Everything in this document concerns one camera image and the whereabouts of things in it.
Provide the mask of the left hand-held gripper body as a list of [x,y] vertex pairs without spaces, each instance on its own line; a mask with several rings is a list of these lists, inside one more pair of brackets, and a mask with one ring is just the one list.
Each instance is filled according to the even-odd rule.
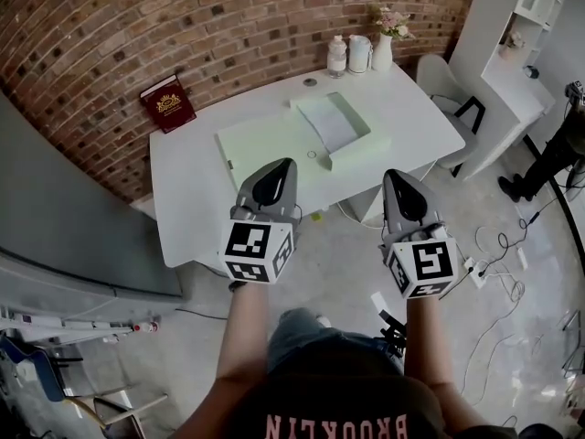
[[233,285],[276,284],[295,250],[297,165],[285,157],[244,180],[222,232],[222,267]]

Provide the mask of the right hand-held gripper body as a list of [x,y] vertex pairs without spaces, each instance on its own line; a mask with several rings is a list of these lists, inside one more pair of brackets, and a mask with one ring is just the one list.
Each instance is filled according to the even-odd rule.
[[380,250],[401,296],[441,296],[458,279],[456,240],[434,193],[416,177],[389,169],[382,181],[386,233]]

